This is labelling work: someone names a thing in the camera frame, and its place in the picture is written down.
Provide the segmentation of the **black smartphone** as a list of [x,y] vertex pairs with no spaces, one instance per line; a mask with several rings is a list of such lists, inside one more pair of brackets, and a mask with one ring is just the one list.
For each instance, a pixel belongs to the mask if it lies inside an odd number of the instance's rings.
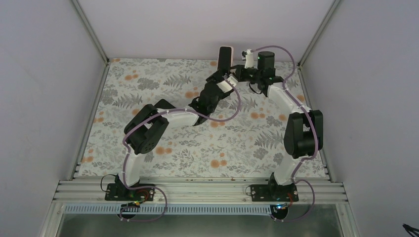
[[221,46],[219,48],[217,72],[221,77],[230,72],[230,68],[233,63],[233,51],[234,49],[231,46]]

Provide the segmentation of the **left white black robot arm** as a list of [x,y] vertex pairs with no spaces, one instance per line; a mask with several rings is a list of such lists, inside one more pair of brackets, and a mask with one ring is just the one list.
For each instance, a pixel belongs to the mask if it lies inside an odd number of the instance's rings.
[[137,195],[139,182],[139,167],[136,164],[141,155],[151,152],[159,143],[166,130],[170,128],[197,126],[207,120],[221,122],[212,118],[220,100],[237,93],[235,86],[238,81],[233,74],[216,76],[207,79],[199,97],[193,99],[190,105],[176,108],[168,101],[161,99],[157,104],[148,104],[128,123],[124,129],[123,145],[127,155],[119,173],[121,184],[118,194],[126,200]]

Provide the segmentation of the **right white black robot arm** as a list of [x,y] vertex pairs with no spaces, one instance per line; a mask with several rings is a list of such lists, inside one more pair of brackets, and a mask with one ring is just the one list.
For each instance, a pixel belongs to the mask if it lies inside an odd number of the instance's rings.
[[267,193],[274,201],[280,201],[286,194],[294,192],[294,177],[302,163],[316,157],[323,144],[323,114],[311,110],[294,97],[286,85],[286,79],[276,75],[275,54],[259,51],[257,61],[253,50],[242,52],[244,65],[235,66],[239,82],[257,85],[268,99],[289,112],[283,144],[289,158],[283,158],[268,181]]

